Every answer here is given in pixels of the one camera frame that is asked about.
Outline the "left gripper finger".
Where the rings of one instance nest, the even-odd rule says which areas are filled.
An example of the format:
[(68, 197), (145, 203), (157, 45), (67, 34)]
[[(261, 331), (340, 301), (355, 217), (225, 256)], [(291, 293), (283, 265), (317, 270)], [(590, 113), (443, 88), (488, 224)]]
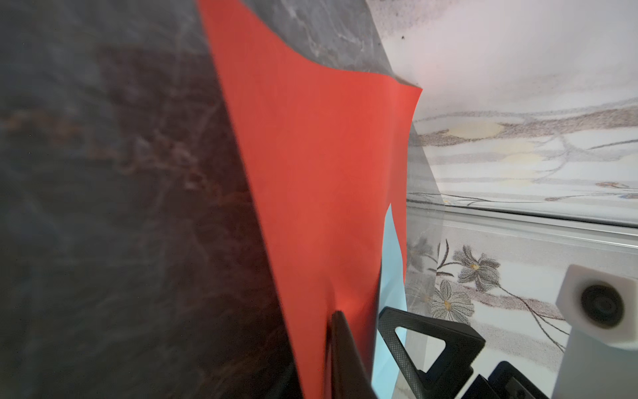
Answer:
[(332, 314), (328, 349), (331, 398), (377, 399), (342, 311)]

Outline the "light blue paper top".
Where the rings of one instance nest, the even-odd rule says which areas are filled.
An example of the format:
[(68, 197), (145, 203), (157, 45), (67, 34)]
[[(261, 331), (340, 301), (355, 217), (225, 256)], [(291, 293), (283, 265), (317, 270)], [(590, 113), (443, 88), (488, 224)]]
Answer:
[[(386, 307), (407, 310), (403, 256), (391, 205), (385, 214), (377, 315), (380, 315), (380, 312)], [(377, 332), (372, 367), (372, 388), (378, 398), (392, 398), (398, 374), (399, 368), (382, 336)]]

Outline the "red paper back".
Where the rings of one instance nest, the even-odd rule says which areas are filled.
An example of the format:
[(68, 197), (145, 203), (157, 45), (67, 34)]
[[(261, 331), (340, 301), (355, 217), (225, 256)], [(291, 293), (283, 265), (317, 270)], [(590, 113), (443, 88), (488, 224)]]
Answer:
[(405, 243), (407, 145), (420, 90), (314, 63), (239, 1), (200, 15), (259, 217), (302, 394), (325, 398), (328, 324), (375, 347), (385, 218)]

